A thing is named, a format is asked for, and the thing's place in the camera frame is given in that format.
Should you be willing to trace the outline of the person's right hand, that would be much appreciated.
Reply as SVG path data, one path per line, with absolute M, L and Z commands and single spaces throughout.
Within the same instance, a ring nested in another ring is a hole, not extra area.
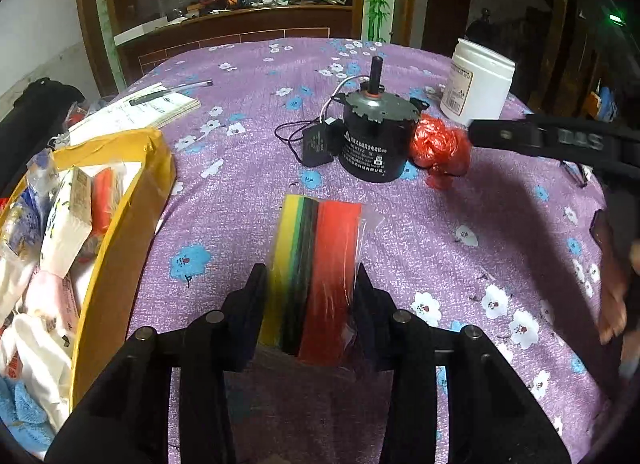
M 601 345 L 620 340 L 620 366 L 623 380 L 630 380 L 639 367 L 639 320 L 629 319 L 627 300 L 639 296 L 639 290 L 631 291 L 631 281 L 639 275 L 639 240 L 629 247 L 623 260 L 614 248 L 614 233 L 604 210 L 597 210 L 590 224 L 590 234 L 600 247 L 600 310 L 597 329 Z

